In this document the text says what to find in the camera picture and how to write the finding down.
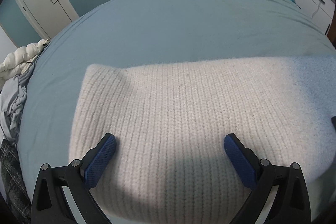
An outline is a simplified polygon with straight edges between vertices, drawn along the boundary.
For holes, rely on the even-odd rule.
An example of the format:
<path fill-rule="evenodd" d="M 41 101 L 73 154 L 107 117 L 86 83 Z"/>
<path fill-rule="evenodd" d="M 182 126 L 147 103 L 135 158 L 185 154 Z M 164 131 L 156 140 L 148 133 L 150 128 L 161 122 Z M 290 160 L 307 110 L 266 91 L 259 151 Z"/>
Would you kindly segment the cream and blue knit sweater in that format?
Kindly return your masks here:
<path fill-rule="evenodd" d="M 335 56 L 254 57 L 126 69 L 92 64 L 69 158 L 106 134 L 118 142 L 94 199 L 146 223 L 228 223 L 248 196 L 223 148 L 235 134 L 308 184 L 335 157 Z"/>

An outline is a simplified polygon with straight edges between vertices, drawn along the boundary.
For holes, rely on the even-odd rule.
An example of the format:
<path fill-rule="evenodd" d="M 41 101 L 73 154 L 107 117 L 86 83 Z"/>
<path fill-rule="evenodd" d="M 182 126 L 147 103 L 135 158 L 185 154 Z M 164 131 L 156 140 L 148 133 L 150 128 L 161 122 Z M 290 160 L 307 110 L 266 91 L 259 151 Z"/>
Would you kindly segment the white puffer jacket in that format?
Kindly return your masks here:
<path fill-rule="evenodd" d="M 5 82 L 25 72 L 49 43 L 50 39 L 41 39 L 9 53 L 1 63 L 1 81 Z"/>

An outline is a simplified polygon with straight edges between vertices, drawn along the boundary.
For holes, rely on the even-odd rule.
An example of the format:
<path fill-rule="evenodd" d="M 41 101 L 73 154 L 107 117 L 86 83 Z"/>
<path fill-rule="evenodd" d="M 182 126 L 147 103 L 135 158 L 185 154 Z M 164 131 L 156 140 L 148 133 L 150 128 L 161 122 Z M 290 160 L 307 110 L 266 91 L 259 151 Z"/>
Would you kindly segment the grey crumpled garment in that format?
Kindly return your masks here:
<path fill-rule="evenodd" d="M 23 108 L 27 99 L 27 85 L 35 69 L 29 63 L 22 75 L 7 80 L 1 91 L 1 143 L 3 140 L 15 145 L 21 126 Z"/>

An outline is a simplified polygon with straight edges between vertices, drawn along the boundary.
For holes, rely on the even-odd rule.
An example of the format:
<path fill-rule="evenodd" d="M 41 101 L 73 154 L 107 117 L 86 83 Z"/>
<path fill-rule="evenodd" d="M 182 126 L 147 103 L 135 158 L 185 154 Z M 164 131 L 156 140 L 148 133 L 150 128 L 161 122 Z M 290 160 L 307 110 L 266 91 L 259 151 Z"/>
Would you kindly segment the light blue bed sheet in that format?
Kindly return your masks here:
<path fill-rule="evenodd" d="M 301 9 L 277 0 L 111 0 L 55 36 L 27 86 L 18 151 L 29 197 L 42 164 L 68 164 L 92 64 L 126 69 L 254 57 L 335 56 Z"/>

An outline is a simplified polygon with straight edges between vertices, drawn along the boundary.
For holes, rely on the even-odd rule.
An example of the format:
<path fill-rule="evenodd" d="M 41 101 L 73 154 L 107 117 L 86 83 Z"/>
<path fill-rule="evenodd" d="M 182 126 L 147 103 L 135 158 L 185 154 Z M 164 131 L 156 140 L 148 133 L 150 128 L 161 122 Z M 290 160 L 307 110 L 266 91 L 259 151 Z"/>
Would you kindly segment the plaid dark fabric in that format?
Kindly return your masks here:
<path fill-rule="evenodd" d="M 23 181 L 18 151 L 6 139 L 1 144 L 1 178 L 10 211 L 19 223 L 31 223 L 31 200 Z"/>

